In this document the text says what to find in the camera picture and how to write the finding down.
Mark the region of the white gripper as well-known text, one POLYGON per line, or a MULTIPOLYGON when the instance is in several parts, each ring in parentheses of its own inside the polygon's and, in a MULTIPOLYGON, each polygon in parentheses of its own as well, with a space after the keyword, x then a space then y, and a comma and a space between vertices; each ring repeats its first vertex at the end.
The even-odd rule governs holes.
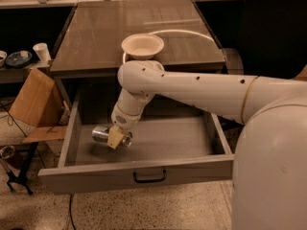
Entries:
POLYGON ((133 129, 139 123, 140 118, 140 115, 124 113, 115 105, 111 113, 111 121, 115 126, 109 130, 107 145, 115 150, 125 137, 123 130, 133 129))

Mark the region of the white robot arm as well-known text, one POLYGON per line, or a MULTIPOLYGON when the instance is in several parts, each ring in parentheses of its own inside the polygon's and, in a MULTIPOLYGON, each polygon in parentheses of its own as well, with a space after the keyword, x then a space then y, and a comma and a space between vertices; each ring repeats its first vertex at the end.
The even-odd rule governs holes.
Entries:
POLYGON ((118 70, 107 143, 116 148, 159 94, 243 125, 233 162, 232 230, 307 230, 307 82, 167 72, 154 60, 118 70))

